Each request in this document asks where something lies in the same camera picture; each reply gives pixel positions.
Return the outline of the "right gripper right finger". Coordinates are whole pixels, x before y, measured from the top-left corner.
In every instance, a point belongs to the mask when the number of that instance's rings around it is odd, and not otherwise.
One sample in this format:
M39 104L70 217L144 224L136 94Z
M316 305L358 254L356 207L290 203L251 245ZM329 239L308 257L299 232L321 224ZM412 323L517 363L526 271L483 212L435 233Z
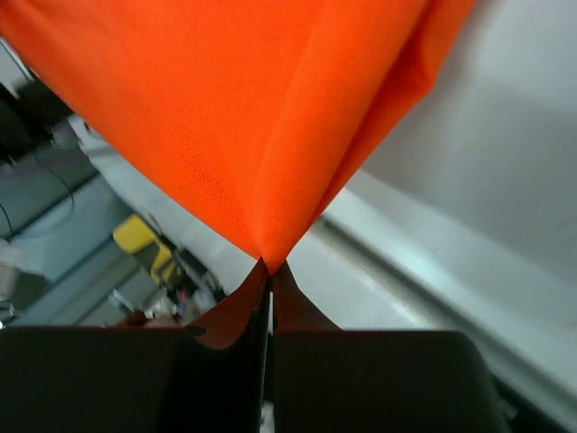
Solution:
M284 263L274 301L278 432L506 432L479 350L458 331L345 331Z

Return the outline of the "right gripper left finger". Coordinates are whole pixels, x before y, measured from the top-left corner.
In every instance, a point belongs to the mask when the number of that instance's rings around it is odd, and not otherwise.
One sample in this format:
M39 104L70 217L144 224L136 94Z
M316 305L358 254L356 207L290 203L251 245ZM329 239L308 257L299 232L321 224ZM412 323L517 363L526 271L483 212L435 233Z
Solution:
M270 296L257 262L184 327L10 327L4 432L256 432Z

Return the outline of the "orange t shirt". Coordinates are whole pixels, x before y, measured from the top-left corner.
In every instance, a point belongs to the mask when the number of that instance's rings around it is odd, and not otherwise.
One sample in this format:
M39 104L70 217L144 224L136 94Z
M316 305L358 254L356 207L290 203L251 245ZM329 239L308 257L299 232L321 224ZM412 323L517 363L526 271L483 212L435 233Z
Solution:
M1 33L270 271L434 85L471 1L4 1Z

